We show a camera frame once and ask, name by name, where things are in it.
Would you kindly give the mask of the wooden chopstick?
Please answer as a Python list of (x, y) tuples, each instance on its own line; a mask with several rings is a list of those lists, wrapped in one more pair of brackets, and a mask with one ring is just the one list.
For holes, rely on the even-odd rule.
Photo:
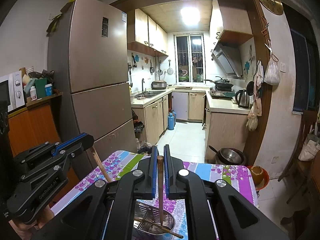
[(166, 233), (169, 233), (177, 238), (180, 238), (180, 239), (183, 239), (184, 237), (176, 232), (172, 232), (170, 230), (168, 230), (167, 228), (165, 228), (164, 226), (161, 226), (161, 225), (158, 225), (150, 220), (147, 220), (147, 219), (142, 219), (142, 218), (135, 218), (136, 221), (138, 222), (146, 222), (146, 223), (150, 223), (151, 225), (161, 229), (162, 231), (166, 232)]
[(164, 157), (159, 155), (157, 157), (158, 168), (158, 203), (159, 203), (159, 218), (160, 224), (163, 225), (163, 183), (164, 183)]
[(110, 183), (112, 181), (112, 179), (107, 174), (107, 172), (106, 172), (106, 170), (105, 170), (105, 168), (103, 166), (103, 163), (101, 162), (101, 160), (99, 158), (99, 155), (97, 154), (97, 152), (96, 152), (96, 150), (95, 150), (95, 148), (93, 146), (90, 148), (90, 151), (91, 151), (91, 153), (93, 155), (93, 158), (94, 158), (95, 162), (97, 163), (97, 165), (99, 166), (101, 172), (103, 173), (105, 179)]

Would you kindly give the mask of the kitchen window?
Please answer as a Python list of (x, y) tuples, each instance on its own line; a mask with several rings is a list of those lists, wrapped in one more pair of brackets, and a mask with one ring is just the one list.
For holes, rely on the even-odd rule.
[(204, 83), (205, 59), (202, 34), (175, 36), (178, 82)]

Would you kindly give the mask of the floral striped tablecloth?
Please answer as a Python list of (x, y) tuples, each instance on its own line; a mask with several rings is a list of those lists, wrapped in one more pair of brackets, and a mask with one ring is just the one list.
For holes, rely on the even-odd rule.
[[(119, 181), (91, 185), (40, 230), (42, 239), (130, 239), (139, 199), (155, 188), (157, 148)], [(191, 239), (256, 239), (263, 214), (225, 180), (209, 182), (164, 150), (165, 193), (182, 199)]]

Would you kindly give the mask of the blue perforated utensil holder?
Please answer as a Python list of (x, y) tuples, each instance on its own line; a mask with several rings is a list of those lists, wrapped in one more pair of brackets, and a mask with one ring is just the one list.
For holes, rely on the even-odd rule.
[(134, 219), (132, 239), (174, 238), (174, 235), (159, 228), (162, 226), (173, 231), (175, 219), (168, 211), (163, 211), (163, 224), (161, 225), (159, 209), (157, 207), (136, 201)]

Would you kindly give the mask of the orange wooden cabinet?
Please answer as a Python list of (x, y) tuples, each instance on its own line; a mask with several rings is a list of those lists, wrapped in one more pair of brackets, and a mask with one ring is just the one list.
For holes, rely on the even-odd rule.
[(60, 126), (62, 99), (61, 92), (9, 113), (9, 140), (13, 156), (45, 142), (64, 141)]

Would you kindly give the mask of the steel pot on floor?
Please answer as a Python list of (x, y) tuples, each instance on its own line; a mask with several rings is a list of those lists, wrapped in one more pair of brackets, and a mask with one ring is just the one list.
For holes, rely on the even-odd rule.
[(216, 153), (215, 163), (222, 165), (246, 165), (246, 156), (235, 148), (221, 148), (217, 151), (213, 146), (209, 145), (209, 148)]

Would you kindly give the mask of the blue lidded container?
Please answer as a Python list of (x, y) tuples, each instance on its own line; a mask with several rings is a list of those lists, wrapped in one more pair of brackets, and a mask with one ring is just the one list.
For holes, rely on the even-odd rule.
[(51, 83), (45, 85), (46, 96), (51, 96), (53, 94), (53, 85)]

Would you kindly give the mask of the white medicine bottle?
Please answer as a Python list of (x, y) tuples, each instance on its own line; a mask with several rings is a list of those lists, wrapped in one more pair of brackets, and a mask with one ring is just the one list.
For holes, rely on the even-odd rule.
[(35, 86), (31, 86), (30, 88), (30, 98), (31, 101), (37, 100), (37, 92)]

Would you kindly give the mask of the green box on cabinet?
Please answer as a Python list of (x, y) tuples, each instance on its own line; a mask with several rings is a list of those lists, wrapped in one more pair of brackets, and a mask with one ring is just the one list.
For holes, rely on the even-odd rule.
[(46, 78), (35, 80), (35, 88), (36, 88), (36, 94), (38, 99), (46, 97), (46, 89), (45, 89), (46, 84), (47, 84)]

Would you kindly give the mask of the bronze three-door refrigerator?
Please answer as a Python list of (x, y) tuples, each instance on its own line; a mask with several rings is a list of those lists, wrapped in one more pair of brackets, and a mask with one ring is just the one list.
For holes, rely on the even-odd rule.
[(67, 4), (49, 34), (47, 68), (62, 91), (62, 141), (81, 133), (99, 158), (136, 152), (127, 67), (127, 15), (97, 0)]

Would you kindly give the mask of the white microwave oven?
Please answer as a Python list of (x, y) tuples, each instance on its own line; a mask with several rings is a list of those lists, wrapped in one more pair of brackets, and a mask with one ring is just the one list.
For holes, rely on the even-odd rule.
[(6, 101), (8, 112), (25, 106), (22, 72), (10, 73), (0, 77), (1, 101)]

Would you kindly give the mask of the blue gas cylinder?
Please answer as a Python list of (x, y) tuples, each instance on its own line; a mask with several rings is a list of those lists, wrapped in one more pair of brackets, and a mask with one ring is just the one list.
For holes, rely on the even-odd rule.
[(176, 113), (175, 111), (170, 111), (168, 115), (168, 130), (174, 130), (176, 125)]

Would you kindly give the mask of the wooden chair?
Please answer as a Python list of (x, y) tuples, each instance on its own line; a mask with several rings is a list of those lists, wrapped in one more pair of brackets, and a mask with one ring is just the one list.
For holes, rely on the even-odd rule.
[(287, 163), (284, 171), (278, 178), (278, 181), (280, 182), (285, 177), (288, 177), (295, 172), (298, 172), (301, 180), (299, 182), (299, 185), (295, 189), (294, 193), (291, 194), (289, 199), (286, 201), (287, 204), (291, 202), (291, 200), (294, 198), (294, 196), (301, 190), (306, 187), (306, 183), (308, 180), (308, 174), (311, 167), (311, 161), (300, 161), (298, 159), (301, 150), (303, 148), (304, 141), (307, 138), (307, 135), (311, 133), (313, 128), (317, 128), (317, 115), (318, 113), (316, 111), (303, 111), (301, 121), (300, 121), (300, 127), (299, 127), (299, 133), (298, 138), (295, 144), (295, 148), (293, 150), (293, 153), (289, 159), (289, 162)]

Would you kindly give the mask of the silver rice cooker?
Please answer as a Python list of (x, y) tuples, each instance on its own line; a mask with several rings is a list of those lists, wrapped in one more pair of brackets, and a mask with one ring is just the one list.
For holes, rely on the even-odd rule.
[(162, 90), (167, 88), (167, 82), (166, 81), (153, 81), (151, 83), (152, 90)]

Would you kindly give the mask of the steel electric kettle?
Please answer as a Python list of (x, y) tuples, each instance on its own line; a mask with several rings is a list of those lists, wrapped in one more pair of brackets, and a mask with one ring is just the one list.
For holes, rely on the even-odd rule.
[(238, 107), (249, 109), (250, 107), (250, 97), (247, 90), (242, 89), (236, 92), (235, 101)]

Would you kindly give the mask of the black wok on stove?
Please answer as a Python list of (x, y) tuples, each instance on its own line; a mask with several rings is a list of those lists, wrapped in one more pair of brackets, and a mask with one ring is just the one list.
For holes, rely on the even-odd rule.
[(217, 89), (231, 89), (233, 87), (233, 84), (230, 83), (229, 80), (227, 79), (223, 79), (221, 77), (219, 77), (218, 80), (210, 80), (210, 79), (205, 79), (205, 81), (209, 81), (215, 84), (215, 86), (217, 87)]

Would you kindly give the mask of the white hanging plastic bag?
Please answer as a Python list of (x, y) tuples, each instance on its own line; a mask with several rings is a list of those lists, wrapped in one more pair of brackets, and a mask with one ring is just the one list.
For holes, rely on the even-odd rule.
[(280, 70), (277, 62), (271, 57), (269, 59), (266, 72), (264, 74), (264, 83), (277, 86), (280, 83)]

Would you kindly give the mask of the range hood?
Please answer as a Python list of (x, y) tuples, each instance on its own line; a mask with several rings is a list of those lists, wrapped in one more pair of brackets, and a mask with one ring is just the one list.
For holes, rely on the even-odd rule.
[(223, 69), (227, 76), (243, 78), (241, 56), (238, 48), (218, 43), (213, 49), (211, 56), (212, 60)]

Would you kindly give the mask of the dark window with curtain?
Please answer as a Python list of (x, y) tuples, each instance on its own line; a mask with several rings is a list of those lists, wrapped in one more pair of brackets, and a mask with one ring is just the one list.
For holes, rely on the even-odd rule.
[(319, 109), (319, 51), (311, 22), (298, 11), (283, 5), (293, 42), (296, 88), (293, 111)]

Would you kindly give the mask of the gold round wall clock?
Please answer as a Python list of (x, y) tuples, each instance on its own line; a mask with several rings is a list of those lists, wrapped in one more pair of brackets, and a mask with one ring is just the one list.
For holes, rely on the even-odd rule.
[(259, 0), (260, 3), (275, 15), (282, 15), (284, 12), (281, 0)]

